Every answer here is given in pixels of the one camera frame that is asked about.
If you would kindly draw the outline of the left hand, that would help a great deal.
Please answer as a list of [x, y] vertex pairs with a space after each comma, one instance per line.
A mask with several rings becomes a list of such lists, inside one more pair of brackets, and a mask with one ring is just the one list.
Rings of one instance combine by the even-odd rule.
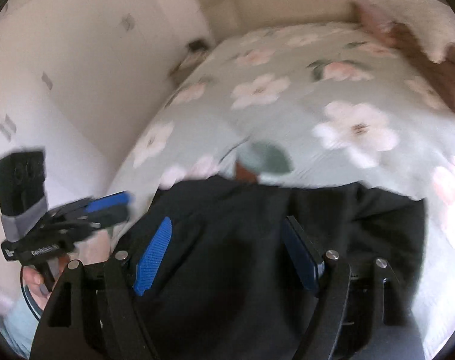
[[[104, 247], [88, 247], [79, 253], [77, 259], [82, 263], [86, 263], [88, 265], [101, 263], [109, 258], [110, 253], [111, 249], [109, 244]], [[73, 254], [67, 254], [58, 258], [58, 272], [56, 275], [54, 275], [55, 284], [71, 260], [73, 260]], [[50, 292], [44, 294], [41, 291], [41, 288], [44, 286], [43, 276], [33, 267], [25, 267], [23, 269], [22, 277], [31, 293], [31, 296], [34, 299], [35, 304], [43, 311], [48, 303], [49, 297], [51, 296]]]

